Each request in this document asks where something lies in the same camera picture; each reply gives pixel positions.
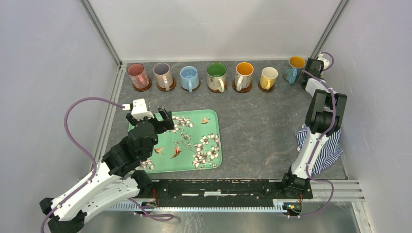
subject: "brown coaster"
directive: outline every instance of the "brown coaster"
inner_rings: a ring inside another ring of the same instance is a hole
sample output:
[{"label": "brown coaster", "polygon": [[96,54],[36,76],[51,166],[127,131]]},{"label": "brown coaster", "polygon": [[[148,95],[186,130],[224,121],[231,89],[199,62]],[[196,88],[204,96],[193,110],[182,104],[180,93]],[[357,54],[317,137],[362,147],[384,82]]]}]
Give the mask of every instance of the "brown coaster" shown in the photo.
[{"label": "brown coaster", "polygon": [[260,82],[259,82],[259,84],[258,84],[257,86],[258,86],[259,89],[260,89],[261,91],[263,91],[263,92],[272,92],[272,91],[275,89],[275,85],[274,85],[274,84],[273,84],[273,86],[272,86],[271,88],[269,88],[269,90],[263,89],[263,87],[260,86]]},{"label": "brown coaster", "polygon": [[193,89],[192,92],[199,89],[199,87],[200,87],[200,81],[199,81],[199,85],[197,85],[197,87],[195,89]]},{"label": "brown coaster", "polygon": [[[220,93],[219,90],[213,90],[212,88],[209,87],[209,85],[208,85],[207,87],[209,88],[209,90],[210,90],[211,92]],[[225,90],[227,89],[227,82],[224,82],[224,89],[225,89]]]},{"label": "brown coaster", "polygon": [[140,92],[149,90],[149,88],[152,86],[152,80],[150,79],[149,76],[147,78],[149,79],[149,84],[145,88],[139,89],[134,84],[132,84],[133,89],[135,89],[136,91],[140,91]]},{"label": "brown coaster", "polygon": [[[176,79],[174,79],[173,76],[172,76],[172,79],[173,79],[173,83],[172,83],[172,85],[170,86],[170,90],[169,90],[169,91],[173,90],[174,87],[176,87]],[[160,87],[159,84],[157,84],[157,88],[159,88],[159,90],[161,90],[161,91],[168,91],[168,90],[166,90],[166,88]]]},{"label": "brown coaster", "polygon": [[246,92],[250,91],[250,89],[252,89],[252,82],[250,82],[250,85],[249,85],[247,88],[244,88],[244,89],[238,91],[238,90],[236,89],[235,80],[233,80],[232,87],[233,87],[233,89],[235,89],[235,91],[237,91],[237,92],[239,92],[239,93],[246,93]]}]

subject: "blue and white striped towel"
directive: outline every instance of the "blue and white striped towel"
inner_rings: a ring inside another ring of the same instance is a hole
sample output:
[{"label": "blue and white striped towel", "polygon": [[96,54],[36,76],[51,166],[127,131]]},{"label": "blue and white striped towel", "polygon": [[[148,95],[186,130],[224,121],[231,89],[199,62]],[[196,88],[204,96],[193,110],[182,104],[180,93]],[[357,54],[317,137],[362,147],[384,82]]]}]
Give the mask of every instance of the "blue and white striped towel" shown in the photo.
[{"label": "blue and white striped towel", "polygon": [[[303,146],[305,142],[306,133],[307,133],[306,125],[302,126],[302,129],[296,133],[297,143],[299,144],[298,150]],[[332,136],[330,136],[329,140],[326,141],[325,145],[321,149],[318,159],[313,166],[313,174],[318,174],[323,169],[327,168],[328,166],[332,165],[336,160],[343,153],[343,149],[339,146],[339,139],[341,138],[341,130],[339,129],[337,132],[334,132]]]}]

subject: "pink mug handle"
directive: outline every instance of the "pink mug handle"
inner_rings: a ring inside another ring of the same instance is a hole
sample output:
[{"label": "pink mug handle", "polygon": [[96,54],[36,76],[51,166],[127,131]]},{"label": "pink mug handle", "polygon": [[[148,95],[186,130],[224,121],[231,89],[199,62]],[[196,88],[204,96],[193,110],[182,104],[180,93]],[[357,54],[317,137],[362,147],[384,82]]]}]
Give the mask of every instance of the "pink mug handle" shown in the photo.
[{"label": "pink mug handle", "polygon": [[146,80],[144,80],[144,78],[142,77],[142,75],[138,75],[137,78],[139,78],[140,82],[141,82],[142,85],[143,85],[143,88],[145,88],[145,87],[147,86]]},{"label": "pink mug handle", "polygon": [[165,87],[167,91],[170,91],[169,82],[167,81],[167,77],[163,76],[163,82],[165,83]]}]

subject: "white toothed strip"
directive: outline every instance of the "white toothed strip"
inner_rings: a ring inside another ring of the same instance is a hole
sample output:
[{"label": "white toothed strip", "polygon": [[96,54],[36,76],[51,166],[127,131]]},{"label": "white toothed strip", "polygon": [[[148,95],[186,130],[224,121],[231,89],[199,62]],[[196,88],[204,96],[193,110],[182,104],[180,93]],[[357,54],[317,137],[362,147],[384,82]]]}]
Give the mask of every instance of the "white toothed strip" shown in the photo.
[{"label": "white toothed strip", "polygon": [[[273,207],[159,207],[145,209],[146,211],[168,211],[168,212],[270,212],[285,213],[282,209],[283,202],[275,202]],[[107,209],[108,211],[140,211],[131,201],[121,201]]]}]

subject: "green tray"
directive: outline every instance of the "green tray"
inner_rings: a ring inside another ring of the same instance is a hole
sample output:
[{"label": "green tray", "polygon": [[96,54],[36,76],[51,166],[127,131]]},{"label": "green tray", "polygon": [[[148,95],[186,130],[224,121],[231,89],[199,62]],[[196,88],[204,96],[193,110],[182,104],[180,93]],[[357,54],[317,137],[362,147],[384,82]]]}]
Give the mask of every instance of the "green tray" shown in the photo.
[{"label": "green tray", "polygon": [[159,134],[153,155],[137,169],[147,173],[216,168],[222,163],[218,116],[215,111],[172,113],[174,129]]}]

